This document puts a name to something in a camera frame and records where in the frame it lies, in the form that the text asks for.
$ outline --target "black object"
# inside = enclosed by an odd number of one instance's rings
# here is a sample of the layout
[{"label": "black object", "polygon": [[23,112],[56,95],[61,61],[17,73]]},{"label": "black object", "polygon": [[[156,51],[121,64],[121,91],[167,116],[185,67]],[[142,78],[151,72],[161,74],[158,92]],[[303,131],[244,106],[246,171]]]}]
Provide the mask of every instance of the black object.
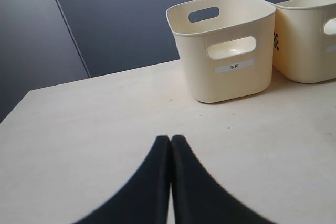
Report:
[{"label": "black object", "polygon": [[171,145],[158,136],[131,179],[77,224],[166,224],[169,205]]},{"label": "black object", "polygon": [[176,224],[272,224],[226,190],[204,169],[183,136],[172,139]]}]

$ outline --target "checkered label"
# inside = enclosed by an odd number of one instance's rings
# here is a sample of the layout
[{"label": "checkered label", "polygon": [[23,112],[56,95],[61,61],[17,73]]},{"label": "checkered label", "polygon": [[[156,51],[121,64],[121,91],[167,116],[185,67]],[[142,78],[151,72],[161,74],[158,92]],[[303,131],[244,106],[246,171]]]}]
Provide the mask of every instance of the checkered label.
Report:
[{"label": "checkered label", "polygon": [[279,51],[279,35],[277,33],[274,33],[273,45]]}]

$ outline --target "table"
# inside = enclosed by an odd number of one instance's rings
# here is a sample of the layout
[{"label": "table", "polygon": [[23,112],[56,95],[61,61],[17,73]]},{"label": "table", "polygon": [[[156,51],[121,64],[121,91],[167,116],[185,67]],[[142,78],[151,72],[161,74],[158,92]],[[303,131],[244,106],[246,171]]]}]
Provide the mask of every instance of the table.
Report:
[{"label": "table", "polygon": [[223,187],[272,221],[336,222],[336,82],[274,70],[260,94],[203,104],[180,61],[29,92],[0,124],[0,222],[76,221],[162,134],[184,134]]}]

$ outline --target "gray wall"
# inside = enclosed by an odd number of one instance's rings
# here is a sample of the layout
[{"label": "gray wall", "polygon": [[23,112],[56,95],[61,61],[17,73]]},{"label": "gray wall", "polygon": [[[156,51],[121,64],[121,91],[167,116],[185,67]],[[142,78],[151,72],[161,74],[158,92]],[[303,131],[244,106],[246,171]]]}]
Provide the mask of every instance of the gray wall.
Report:
[{"label": "gray wall", "polygon": [[55,0],[0,0],[0,122],[29,90],[87,77]]},{"label": "gray wall", "polygon": [[60,0],[93,76],[178,58],[165,11],[189,0]]}]

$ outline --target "cream plastic basket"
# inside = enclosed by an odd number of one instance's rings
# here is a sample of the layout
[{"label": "cream plastic basket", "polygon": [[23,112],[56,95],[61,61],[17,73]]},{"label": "cream plastic basket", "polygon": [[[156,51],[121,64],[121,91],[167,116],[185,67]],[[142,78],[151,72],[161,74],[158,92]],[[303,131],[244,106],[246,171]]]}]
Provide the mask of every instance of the cream plastic basket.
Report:
[{"label": "cream plastic basket", "polygon": [[274,5],[274,66],[297,82],[336,78],[336,0],[286,0]]},{"label": "cream plastic basket", "polygon": [[[213,7],[217,17],[190,21],[190,14]],[[194,99],[213,103],[268,87],[275,10],[263,0],[193,0],[167,10]]]}]

